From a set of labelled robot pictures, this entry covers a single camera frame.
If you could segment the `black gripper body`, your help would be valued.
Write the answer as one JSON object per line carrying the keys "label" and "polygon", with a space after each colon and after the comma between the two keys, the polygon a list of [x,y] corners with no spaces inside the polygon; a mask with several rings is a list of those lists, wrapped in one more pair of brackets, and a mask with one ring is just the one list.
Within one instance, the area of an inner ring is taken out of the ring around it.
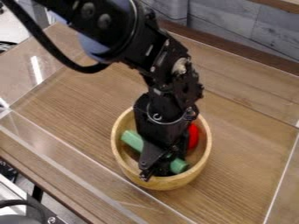
{"label": "black gripper body", "polygon": [[155,108],[150,94],[143,94],[134,106],[136,133],[150,143],[167,151],[177,146],[179,158],[186,161],[189,150],[189,127],[198,118],[198,108],[177,111],[173,106]]}

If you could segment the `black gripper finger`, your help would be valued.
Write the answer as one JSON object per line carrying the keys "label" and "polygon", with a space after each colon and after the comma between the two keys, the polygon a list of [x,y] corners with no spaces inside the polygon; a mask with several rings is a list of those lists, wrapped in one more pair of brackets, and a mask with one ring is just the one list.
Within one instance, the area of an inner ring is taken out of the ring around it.
{"label": "black gripper finger", "polygon": [[179,158],[179,148],[174,146],[158,161],[158,176],[170,176],[183,172],[183,160]]}
{"label": "black gripper finger", "polygon": [[150,178],[157,175],[158,171],[158,161],[166,154],[167,150],[157,146],[155,144],[144,141],[144,149],[140,153],[140,158],[138,161],[138,167],[140,169],[139,178],[147,182]]}

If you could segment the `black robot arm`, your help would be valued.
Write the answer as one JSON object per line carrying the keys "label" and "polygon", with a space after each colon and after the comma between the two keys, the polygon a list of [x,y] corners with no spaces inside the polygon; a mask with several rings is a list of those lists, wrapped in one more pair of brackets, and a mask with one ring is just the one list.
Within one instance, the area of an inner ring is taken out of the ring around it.
{"label": "black robot arm", "polygon": [[43,28],[15,0],[3,0],[43,48],[70,69],[94,74],[123,63],[143,76],[147,92],[135,101],[136,132],[143,141],[139,178],[169,176],[183,170],[191,147],[197,101],[203,97],[199,73],[186,46],[161,28],[155,11],[138,0],[34,0],[62,18],[79,34],[86,54],[96,61],[83,66],[52,43]]}

